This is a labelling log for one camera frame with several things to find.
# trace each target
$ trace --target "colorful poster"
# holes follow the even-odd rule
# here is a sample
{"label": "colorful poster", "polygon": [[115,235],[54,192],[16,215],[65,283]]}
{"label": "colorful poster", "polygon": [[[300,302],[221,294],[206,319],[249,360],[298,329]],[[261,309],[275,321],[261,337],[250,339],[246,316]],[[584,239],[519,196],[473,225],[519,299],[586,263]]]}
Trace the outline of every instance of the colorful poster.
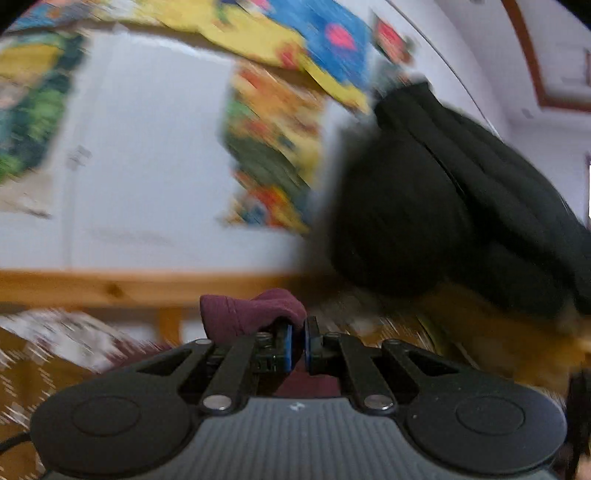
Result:
{"label": "colorful poster", "polygon": [[85,41],[79,33],[21,35],[0,51],[0,210],[49,214],[49,150]]}
{"label": "colorful poster", "polygon": [[[327,89],[334,80],[342,90],[367,87],[367,51],[371,31],[335,0],[246,0],[277,23],[298,31],[306,41],[304,68]],[[327,81],[327,74],[332,78]],[[348,104],[355,103],[354,95]]]}
{"label": "colorful poster", "polygon": [[[366,111],[370,29],[333,0],[279,1],[104,0],[95,16],[200,33],[260,63],[305,70],[337,101]],[[291,20],[273,15],[280,9]]]}
{"label": "colorful poster", "polygon": [[21,15],[8,31],[25,28],[55,28],[89,18],[98,0],[39,0]]}
{"label": "colorful poster", "polygon": [[374,103],[386,94],[409,82],[407,67],[413,63],[414,43],[402,38],[377,16],[373,31],[374,47],[381,53],[374,67],[371,81],[371,96]]}
{"label": "colorful poster", "polygon": [[225,141],[242,192],[228,221],[306,233],[322,151],[322,96],[248,63],[240,65],[232,87]]}

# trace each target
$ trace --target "black jacket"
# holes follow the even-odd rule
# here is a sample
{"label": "black jacket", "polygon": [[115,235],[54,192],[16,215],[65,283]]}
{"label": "black jacket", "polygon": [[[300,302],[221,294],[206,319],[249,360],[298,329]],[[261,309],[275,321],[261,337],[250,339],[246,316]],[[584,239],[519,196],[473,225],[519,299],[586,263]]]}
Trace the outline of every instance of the black jacket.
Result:
{"label": "black jacket", "polygon": [[337,204],[338,272],[395,296],[452,278],[547,317],[572,292],[591,313],[591,235],[527,160],[428,83],[391,92],[375,115],[379,138],[348,168]]}

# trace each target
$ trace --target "gray ribbed base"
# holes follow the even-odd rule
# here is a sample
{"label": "gray ribbed base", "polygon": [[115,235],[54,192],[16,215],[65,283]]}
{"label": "gray ribbed base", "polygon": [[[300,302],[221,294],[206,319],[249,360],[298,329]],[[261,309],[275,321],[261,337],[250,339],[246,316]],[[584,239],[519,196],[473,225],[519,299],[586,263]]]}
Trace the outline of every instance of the gray ribbed base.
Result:
{"label": "gray ribbed base", "polygon": [[[46,478],[71,480],[59,473]],[[187,448],[171,462],[133,478],[465,480],[470,477],[431,463],[409,445],[394,421],[363,415],[347,399],[252,398],[236,415],[203,422]],[[555,477],[547,471],[538,471],[518,478]]]}

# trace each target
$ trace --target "wooden bed frame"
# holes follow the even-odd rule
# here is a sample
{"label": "wooden bed frame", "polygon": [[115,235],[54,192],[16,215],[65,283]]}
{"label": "wooden bed frame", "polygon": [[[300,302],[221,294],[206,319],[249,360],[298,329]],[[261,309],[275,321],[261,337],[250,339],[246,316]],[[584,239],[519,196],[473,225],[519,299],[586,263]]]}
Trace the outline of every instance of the wooden bed frame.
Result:
{"label": "wooden bed frame", "polygon": [[0,303],[68,310],[152,307],[160,339],[175,344],[181,343],[183,309],[198,305],[201,295],[250,299],[269,288],[313,301],[334,293],[339,282],[329,275],[0,270]]}

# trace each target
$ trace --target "wooden frame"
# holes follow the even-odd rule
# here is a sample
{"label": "wooden frame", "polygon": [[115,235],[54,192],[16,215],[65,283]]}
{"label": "wooden frame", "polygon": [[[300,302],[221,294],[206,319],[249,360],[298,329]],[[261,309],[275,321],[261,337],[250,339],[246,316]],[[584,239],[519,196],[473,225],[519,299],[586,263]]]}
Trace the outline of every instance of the wooden frame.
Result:
{"label": "wooden frame", "polygon": [[250,299],[269,288],[286,288],[302,301],[336,292],[332,275],[197,274],[124,271],[0,270],[0,303],[27,307],[152,307],[160,338],[181,342],[183,308],[204,294]]}
{"label": "wooden frame", "polygon": [[[534,84],[534,91],[541,108],[558,108],[562,110],[573,110],[576,112],[591,112],[591,102],[578,102],[576,100],[565,100],[551,96],[544,87],[542,81],[540,64],[535,54],[534,44],[531,41],[530,34],[525,24],[523,13],[519,8],[517,0],[502,0],[503,6],[509,15],[509,20],[519,39],[521,49],[525,55],[528,69],[531,75],[531,81]],[[591,60],[591,53],[587,52],[587,59]]]}

